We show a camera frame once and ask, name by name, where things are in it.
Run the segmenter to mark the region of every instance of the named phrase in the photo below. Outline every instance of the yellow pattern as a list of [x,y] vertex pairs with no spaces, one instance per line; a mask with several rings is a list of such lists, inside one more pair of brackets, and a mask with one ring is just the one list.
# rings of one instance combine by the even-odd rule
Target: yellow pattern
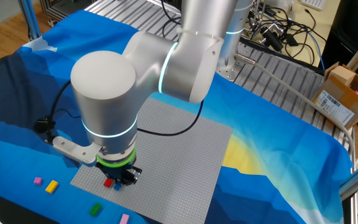
[[235,168],[242,174],[262,175],[259,161],[252,149],[234,135],[230,138],[222,166]]
[[45,191],[48,192],[48,193],[50,193],[50,194],[52,194],[53,191],[56,189],[57,185],[58,185],[58,182],[56,182],[56,181],[53,180],[53,181],[51,181],[51,183],[48,185],[48,187],[45,189]]

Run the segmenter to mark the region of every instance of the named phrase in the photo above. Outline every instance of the metal bracket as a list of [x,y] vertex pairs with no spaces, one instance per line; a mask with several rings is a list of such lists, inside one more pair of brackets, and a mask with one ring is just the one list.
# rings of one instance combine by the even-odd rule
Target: metal bracket
[[229,80],[230,82],[234,82],[236,77],[240,74],[243,66],[245,64],[243,62],[237,61],[232,68],[227,68],[227,70],[220,68],[216,72],[220,74],[223,78]]
[[86,147],[79,146],[61,136],[55,137],[52,144],[58,152],[89,167],[96,164],[96,155],[103,148],[94,142]]

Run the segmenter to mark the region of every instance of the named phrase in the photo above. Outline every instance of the black cable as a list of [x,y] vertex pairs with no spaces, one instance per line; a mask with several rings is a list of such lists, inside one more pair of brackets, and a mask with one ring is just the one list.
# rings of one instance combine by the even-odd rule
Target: black cable
[[[281,19],[269,19],[268,21],[270,21],[270,22],[286,22],[285,20],[281,20]],[[311,27],[309,27],[309,26],[306,26],[306,25],[304,25],[304,24],[300,24],[300,23],[298,23],[298,22],[295,22],[295,21],[291,21],[291,23],[292,24],[294,24],[294,25],[296,25],[296,26],[298,26],[298,27],[301,27],[302,29],[310,29],[310,31],[309,32],[314,32],[318,37],[320,37],[321,39],[323,39],[325,42],[327,42],[327,40],[323,37],[323,36],[321,36],[320,34],[318,34],[314,29],[312,29]]]
[[171,22],[171,20],[168,20],[168,21],[165,22],[164,25],[162,26],[162,36],[163,36],[164,38],[166,38],[165,33],[164,33],[164,29],[165,29],[165,27],[166,27],[170,22]]
[[179,131],[179,132],[177,132],[177,133],[171,133],[171,134],[156,133],[156,132],[144,130],[144,129],[141,129],[141,128],[137,128],[137,130],[138,130],[138,131],[141,131],[141,132],[143,132],[143,133],[153,134],[153,135],[156,135],[156,136],[165,136],[165,137],[177,136],[177,135],[179,135],[179,134],[183,134],[183,133],[187,132],[188,130],[190,130],[190,129],[197,123],[197,120],[198,120],[198,118],[200,117],[201,111],[203,110],[203,105],[204,105],[204,100],[201,102],[200,108],[199,108],[199,110],[198,110],[197,117],[196,117],[196,119],[192,122],[192,124],[191,124],[189,127],[187,127],[186,129],[184,129],[184,130],[182,130],[182,131]]
[[48,116],[48,120],[50,122],[53,122],[53,116],[55,114],[55,109],[57,106],[57,102],[59,101],[60,96],[62,95],[62,93],[65,91],[65,89],[69,86],[69,84],[71,83],[71,80],[68,80],[59,90],[59,92],[57,93],[56,97],[55,97],[55,101],[53,102],[52,108],[50,109],[50,114]]
[[309,36],[309,33],[307,32],[306,35],[305,35],[305,41],[303,42],[301,50],[298,53],[296,53],[293,57],[298,56],[302,52],[302,50],[305,48],[306,41],[308,40],[308,36]]
[[[287,45],[288,45],[288,43],[283,42],[283,44],[285,44],[285,51],[286,51],[286,53],[288,54],[288,56],[292,57],[292,56],[290,55],[290,53],[288,53],[288,50],[287,50]],[[310,48],[311,54],[312,54],[312,62],[310,63],[310,65],[313,65],[313,64],[314,64],[314,50],[313,50],[313,48],[310,47],[310,45],[308,45],[308,44],[302,44],[302,43],[298,43],[298,44],[300,44],[300,45],[305,45],[305,46],[307,46],[307,47]]]
[[54,114],[56,114],[56,113],[59,112],[59,111],[65,111],[65,112],[67,112],[68,115],[71,116],[71,117],[74,118],[74,119],[77,119],[77,118],[80,118],[80,117],[81,117],[81,116],[73,116],[73,115],[72,115],[68,110],[66,110],[66,109],[56,110],[56,111],[54,112]]
[[169,19],[171,22],[180,25],[180,22],[175,21],[174,19],[172,19],[172,18],[168,15],[168,12],[167,12],[167,10],[165,9],[165,6],[164,6],[164,0],[161,0],[161,6],[162,6],[162,10],[164,11],[164,13],[165,13],[165,15],[168,17],[168,19]]
[[310,15],[310,17],[313,19],[314,24],[313,24],[313,28],[311,29],[314,29],[316,27],[316,19],[314,19],[313,15],[309,10],[305,9],[305,12],[307,12]]
[[291,26],[291,25],[290,25],[291,22],[290,22],[290,19],[288,18],[287,12],[286,12],[284,9],[279,8],[279,7],[269,7],[269,9],[276,9],[276,10],[280,10],[280,11],[283,11],[283,12],[284,12],[285,18],[287,18],[287,21],[286,21],[286,22],[287,22],[287,26],[286,26],[285,31],[284,31],[284,33],[286,34],[286,33],[288,32],[290,26]]

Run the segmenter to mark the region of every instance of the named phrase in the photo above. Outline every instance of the lego brick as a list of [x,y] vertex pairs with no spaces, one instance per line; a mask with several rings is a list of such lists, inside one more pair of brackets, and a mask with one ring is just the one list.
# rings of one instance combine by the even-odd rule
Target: lego brick
[[52,194],[53,191],[56,189],[57,185],[58,185],[58,182],[56,182],[56,181],[53,180],[53,181],[51,181],[51,182],[49,183],[49,185],[48,185],[48,187],[45,189],[45,191],[48,192],[48,193],[50,193],[50,194]]
[[100,210],[100,208],[102,207],[101,204],[96,203],[95,205],[93,205],[92,209],[89,211],[89,213],[93,216],[96,216],[96,214],[98,213],[98,211]]
[[128,219],[129,219],[129,215],[123,214],[122,217],[121,217],[121,221],[119,222],[119,224],[127,224],[127,223],[128,223]]
[[[232,128],[201,117],[174,137],[137,133],[137,161],[143,170],[135,185],[106,188],[95,167],[81,166],[71,184],[164,224],[204,223]],[[160,133],[187,128],[196,115],[148,99],[137,126]]]
[[35,185],[41,185],[42,184],[42,178],[41,177],[36,177],[34,180],[34,184]]
[[113,187],[115,190],[120,191],[121,190],[121,184],[114,184]]
[[103,184],[103,185],[104,185],[105,187],[110,187],[111,184],[112,184],[112,179],[107,178],[106,181],[104,181],[104,184]]

